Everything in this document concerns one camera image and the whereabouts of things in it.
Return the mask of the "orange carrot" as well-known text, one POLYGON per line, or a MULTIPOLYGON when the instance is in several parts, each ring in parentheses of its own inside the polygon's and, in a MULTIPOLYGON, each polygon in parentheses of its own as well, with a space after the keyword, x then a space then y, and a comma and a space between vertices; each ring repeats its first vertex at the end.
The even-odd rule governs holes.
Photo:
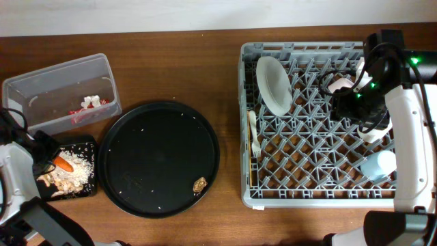
POLYGON ((66 172, 73 172, 74 168, 67 162, 65 159, 63 159, 60 156, 57 156, 55 159, 53 159, 53 163, 57 166, 63 169, 66 172))

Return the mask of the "pink shallow bowl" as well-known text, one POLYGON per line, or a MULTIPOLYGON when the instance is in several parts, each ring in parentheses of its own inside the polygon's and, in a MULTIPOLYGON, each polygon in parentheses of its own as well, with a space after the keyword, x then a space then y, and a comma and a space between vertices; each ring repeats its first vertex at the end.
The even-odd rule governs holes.
POLYGON ((335 93, 336 90, 340 90, 343 87, 351 88, 353 85, 354 85, 354 83, 351 80, 349 80, 347 78, 340 78, 340 79, 337 79, 335 82, 331 83, 328 86, 328 90, 330 91, 330 93, 333 94, 333 93, 335 93))

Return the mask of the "cream white cup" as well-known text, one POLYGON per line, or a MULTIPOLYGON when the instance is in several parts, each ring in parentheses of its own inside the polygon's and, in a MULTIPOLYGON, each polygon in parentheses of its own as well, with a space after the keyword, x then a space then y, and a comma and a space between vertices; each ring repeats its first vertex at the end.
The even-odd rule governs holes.
POLYGON ((368 133, 364 133, 363 131, 358 130, 358 136, 367 143, 372 144, 376 140, 382 139, 393 127, 392 122, 389 123, 389 125, 382 130, 373 129, 369 131, 368 133))

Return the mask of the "rice and mushroom leftovers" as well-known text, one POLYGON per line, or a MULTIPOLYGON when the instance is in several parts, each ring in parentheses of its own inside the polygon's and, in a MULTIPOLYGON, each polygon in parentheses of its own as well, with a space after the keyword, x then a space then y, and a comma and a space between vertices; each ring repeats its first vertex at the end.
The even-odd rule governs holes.
POLYGON ((58 156, 69 162, 74 171, 66 172, 55 165, 49 173, 38 176, 36 180, 42 181, 46 188, 56 188, 51 193, 51 198, 87 191, 92 186, 90 179, 94 177, 94 164, 83 154, 72 151, 63 150, 58 156))

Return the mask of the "red snack wrapper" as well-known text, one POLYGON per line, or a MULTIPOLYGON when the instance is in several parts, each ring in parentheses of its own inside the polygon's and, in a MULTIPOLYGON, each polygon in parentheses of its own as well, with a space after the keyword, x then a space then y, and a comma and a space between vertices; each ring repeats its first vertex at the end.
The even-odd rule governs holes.
MULTIPOLYGON (((101 103, 101 105, 100 105, 100 107, 101 107, 101 106, 103 106, 103 105, 106 105, 106 104, 110 103, 110 101, 109 101, 108 99, 100 99, 100 103, 101 103)), ((88 109, 84 109, 84 108, 81 107, 80 109, 69 111, 68 114, 69 114, 69 115, 74 115, 74 114, 81 113, 81 112, 83 112, 83 111, 87 111, 87 110, 89 110, 89 109, 93 109, 93 108, 95 108, 95 107, 90 107, 90 108, 88 108, 88 109)), ((79 123, 81 123, 84 119, 85 119, 85 116, 84 116, 84 115, 76 116, 76 117, 73 117, 73 118, 71 119, 71 123, 72 123, 73 125, 75 125, 75 124, 79 124, 79 123)))

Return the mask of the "light blue plastic cup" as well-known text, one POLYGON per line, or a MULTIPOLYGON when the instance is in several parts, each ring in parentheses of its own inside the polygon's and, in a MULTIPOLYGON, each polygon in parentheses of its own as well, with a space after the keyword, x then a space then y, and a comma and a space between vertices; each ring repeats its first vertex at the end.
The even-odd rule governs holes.
POLYGON ((370 180, 378 180, 388 176, 397 169, 395 153, 381 150, 365 157, 360 166, 361 172, 370 180))

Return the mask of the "white napkin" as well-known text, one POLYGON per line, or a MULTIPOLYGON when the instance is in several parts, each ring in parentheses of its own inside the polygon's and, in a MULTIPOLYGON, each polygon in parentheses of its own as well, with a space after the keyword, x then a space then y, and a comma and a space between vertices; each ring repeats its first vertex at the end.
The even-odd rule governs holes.
POLYGON ((100 97, 98 95, 86 96, 83 98, 83 102, 81 103, 81 106, 84 109, 88 109, 90 107, 99 107, 100 105, 100 97))

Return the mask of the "grey dinner plate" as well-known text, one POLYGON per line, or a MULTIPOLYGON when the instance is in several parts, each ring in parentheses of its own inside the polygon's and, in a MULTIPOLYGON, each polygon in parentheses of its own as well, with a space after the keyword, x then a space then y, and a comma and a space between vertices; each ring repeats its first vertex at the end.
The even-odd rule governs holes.
POLYGON ((262 99, 276 116, 284 116, 292 106, 292 87, 285 68, 273 57, 260 57, 256 79, 262 99))

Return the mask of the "white plastic fork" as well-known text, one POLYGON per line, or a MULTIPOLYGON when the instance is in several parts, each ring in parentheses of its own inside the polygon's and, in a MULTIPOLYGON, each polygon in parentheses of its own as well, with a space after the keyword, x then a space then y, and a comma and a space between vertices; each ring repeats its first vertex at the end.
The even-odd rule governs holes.
POLYGON ((257 139, 256 113, 253 110, 249 111, 249 125, 252 134, 251 149, 253 152, 253 156, 259 158, 261 156, 261 146, 257 139))

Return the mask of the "wooden chopstick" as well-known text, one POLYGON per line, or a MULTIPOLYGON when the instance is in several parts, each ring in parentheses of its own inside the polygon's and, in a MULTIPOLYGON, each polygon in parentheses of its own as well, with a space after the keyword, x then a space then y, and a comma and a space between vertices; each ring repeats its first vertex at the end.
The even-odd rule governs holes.
POLYGON ((250 127, 250 110, 247 111, 246 113, 247 116, 247 128, 248 128, 248 141, 249 141, 249 145, 248 145, 248 152, 249 152, 249 188, 252 187, 252 148, 251 148, 251 127, 250 127))

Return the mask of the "brown food scrap chunk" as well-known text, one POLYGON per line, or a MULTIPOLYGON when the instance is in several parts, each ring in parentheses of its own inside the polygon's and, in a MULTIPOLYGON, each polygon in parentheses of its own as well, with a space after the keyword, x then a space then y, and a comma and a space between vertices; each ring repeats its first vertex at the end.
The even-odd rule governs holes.
POLYGON ((204 177, 199 178, 196 180, 193 184, 193 192, 194 193, 200 193, 203 191, 204 188, 208 185, 207 180, 204 177))

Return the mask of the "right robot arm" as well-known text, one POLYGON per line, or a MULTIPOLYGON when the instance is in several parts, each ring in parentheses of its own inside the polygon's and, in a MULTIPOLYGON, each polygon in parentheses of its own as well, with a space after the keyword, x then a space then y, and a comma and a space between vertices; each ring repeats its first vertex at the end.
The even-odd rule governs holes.
POLYGON ((333 120, 347 118, 362 133, 393 125, 397 185, 394 211, 371 210, 363 226, 327 234, 323 245, 436 244, 436 52, 408 50, 403 33, 383 29, 363 43, 370 82, 330 93, 333 120))

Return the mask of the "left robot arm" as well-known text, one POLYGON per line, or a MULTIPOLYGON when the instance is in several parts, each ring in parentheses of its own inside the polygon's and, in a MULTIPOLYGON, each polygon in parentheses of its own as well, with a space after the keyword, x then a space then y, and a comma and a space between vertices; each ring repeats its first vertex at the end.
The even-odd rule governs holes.
POLYGON ((116 246, 101 243, 40 197, 36 177, 48 172, 59 142, 42 131, 28 133, 24 114, 1 108, 1 244, 27 245, 39 234, 41 245, 116 246))

